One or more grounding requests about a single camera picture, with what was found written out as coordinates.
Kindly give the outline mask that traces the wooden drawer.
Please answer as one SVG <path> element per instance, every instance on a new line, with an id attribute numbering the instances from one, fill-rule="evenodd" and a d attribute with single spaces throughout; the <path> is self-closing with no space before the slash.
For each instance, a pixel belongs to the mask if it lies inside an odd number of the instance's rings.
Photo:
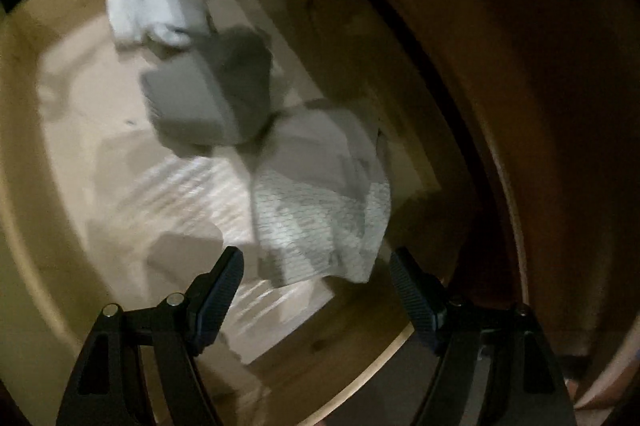
<path id="1" fill-rule="evenodd" d="M 378 136 L 392 219 L 369 282 L 277 288 L 258 274 L 258 146 L 200 152 L 146 115 L 148 48 L 120 50 L 106 0 L 23 0 L 1 27 L 1 376 L 55 421 L 100 308 L 154 305 L 238 246 L 246 268 L 220 339 L 196 364 L 229 425 L 324 420 L 402 347 L 411 325 L 386 261 L 450 208 L 474 238 L 512 240 L 502 190 L 434 59 L 389 0 L 205 0 L 273 55 L 271 106 L 346 106 Z"/>

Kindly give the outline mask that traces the light grey patterned underwear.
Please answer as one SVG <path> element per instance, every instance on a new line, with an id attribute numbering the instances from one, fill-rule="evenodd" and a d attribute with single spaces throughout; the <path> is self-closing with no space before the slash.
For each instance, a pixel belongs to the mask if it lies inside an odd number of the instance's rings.
<path id="1" fill-rule="evenodd" d="M 262 278 L 369 281 L 392 209 L 379 136 L 375 120 L 327 100 L 273 119 L 250 192 Z"/>

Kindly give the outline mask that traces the white folded underwear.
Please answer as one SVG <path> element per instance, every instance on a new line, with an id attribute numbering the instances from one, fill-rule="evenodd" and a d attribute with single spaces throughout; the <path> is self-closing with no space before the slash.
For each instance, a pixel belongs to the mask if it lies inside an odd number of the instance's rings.
<path id="1" fill-rule="evenodd" d="M 205 0 L 105 0 L 116 46 L 131 48 L 150 40 L 175 49 L 210 34 Z"/>

